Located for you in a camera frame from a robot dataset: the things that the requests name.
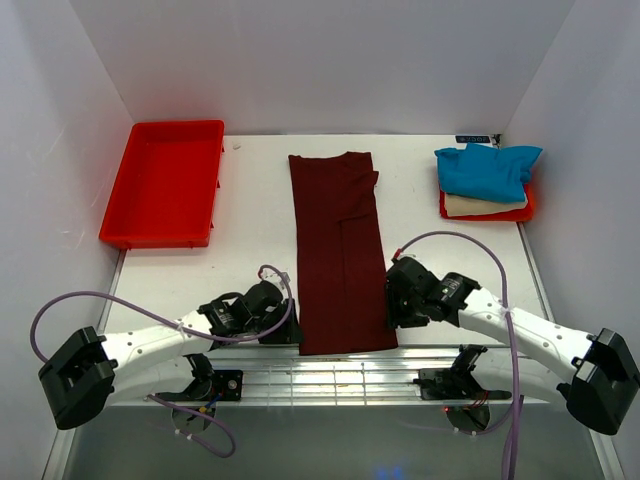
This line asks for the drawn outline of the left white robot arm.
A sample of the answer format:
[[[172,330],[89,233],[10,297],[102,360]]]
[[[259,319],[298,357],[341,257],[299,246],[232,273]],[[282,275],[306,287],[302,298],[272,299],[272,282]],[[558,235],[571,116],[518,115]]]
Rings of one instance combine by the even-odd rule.
[[[293,316],[289,276],[263,265],[258,277],[246,293],[222,294],[176,320],[110,296],[154,325],[111,334],[84,327],[51,356],[36,349],[56,427],[75,429],[115,403],[154,394],[176,394],[182,401],[206,397],[215,379],[209,352],[269,336]]]

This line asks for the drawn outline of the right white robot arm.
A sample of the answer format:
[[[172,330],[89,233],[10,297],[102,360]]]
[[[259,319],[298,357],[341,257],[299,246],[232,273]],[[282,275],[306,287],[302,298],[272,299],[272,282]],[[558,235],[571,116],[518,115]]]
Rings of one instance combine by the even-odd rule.
[[[393,260],[385,290],[393,329],[446,322],[514,346],[519,355],[514,361],[508,349],[463,345],[449,368],[419,374],[425,398],[531,397],[562,404],[582,425],[613,436],[639,392],[636,362],[610,329],[594,335],[507,309],[477,281],[454,272],[437,278],[410,257]]]

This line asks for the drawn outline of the maroon t shirt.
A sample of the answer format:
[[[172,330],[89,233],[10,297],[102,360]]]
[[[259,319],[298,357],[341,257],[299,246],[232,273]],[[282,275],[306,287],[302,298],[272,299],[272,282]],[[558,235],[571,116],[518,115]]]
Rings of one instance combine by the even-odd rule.
[[[302,355],[394,349],[370,153],[289,158]]]

